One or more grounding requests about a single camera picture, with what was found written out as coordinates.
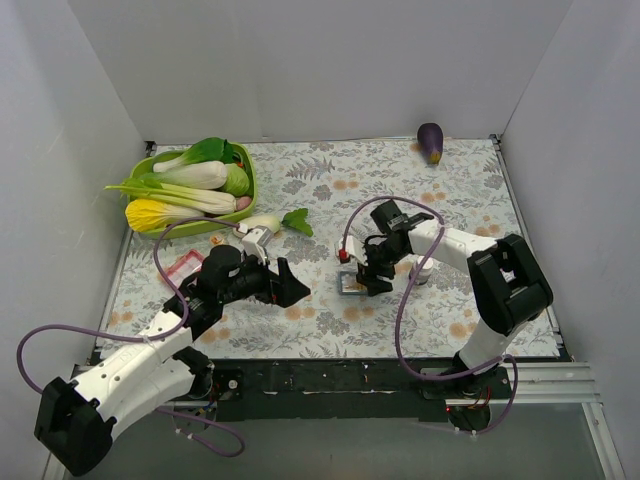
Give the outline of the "blue rectangular pill box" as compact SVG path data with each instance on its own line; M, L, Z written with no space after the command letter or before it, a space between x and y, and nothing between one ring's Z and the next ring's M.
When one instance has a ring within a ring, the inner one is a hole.
M366 287L357 281L353 271L338 272L338 292L340 295L367 295Z

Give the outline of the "white cap pill bottle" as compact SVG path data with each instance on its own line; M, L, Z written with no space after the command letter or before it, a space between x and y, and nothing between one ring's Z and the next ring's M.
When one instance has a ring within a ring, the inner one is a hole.
M434 267L435 263L432 258L418 256L411 266L409 279L413 280L415 285L424 285L429 281Z

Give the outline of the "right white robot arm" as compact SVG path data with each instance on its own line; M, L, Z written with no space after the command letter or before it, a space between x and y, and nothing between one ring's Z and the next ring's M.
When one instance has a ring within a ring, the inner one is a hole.
M399 196L372 198L377 243L343 233L336 252L341 263L356 260L356 279L368 295L392 290L394 267L408 255L419 262L408 285L415 286L430 260L468 274L480 320L466 344L441 374L421 374L400 357L403 370L420 382L448 383L464 397L475 397L489 384L487 372L514 359L506 350L526 326L553 303L552 289L526 240L516 234L484 237L451 228L433 208L418 214L400 211Z

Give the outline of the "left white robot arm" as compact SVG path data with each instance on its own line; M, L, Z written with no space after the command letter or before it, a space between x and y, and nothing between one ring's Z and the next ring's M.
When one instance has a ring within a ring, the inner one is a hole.
M165 402L205 398L213 386L208 357L193 342L217 323L225 305L250 297L288 308L310 293L280 257L267 262L230 246L211 249L181 295L168 300L134 342L70 381L43 389L36 438L74 476L95 468L117 437Z

